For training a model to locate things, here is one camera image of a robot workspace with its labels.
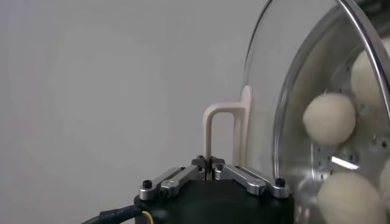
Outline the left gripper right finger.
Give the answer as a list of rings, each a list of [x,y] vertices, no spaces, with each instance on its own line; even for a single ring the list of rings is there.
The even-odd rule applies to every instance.
[[[284,178],[273,179],[250,167],[226,164],[221,158],[212,156],[210,168],[215,180],[234,180],[252,195],[261,196],[269,192],[275,198],[288,198],[289,186]]]

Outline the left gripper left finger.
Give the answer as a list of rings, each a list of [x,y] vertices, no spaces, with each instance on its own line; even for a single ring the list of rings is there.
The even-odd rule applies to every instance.
[[[144,180],[139,188],[141,200],[154,200],[160,192],[167,197],[173,197],[191,180],[204,180],[207,163],[202,155],[191,161],[188,167],[173,167],[157,178]]]

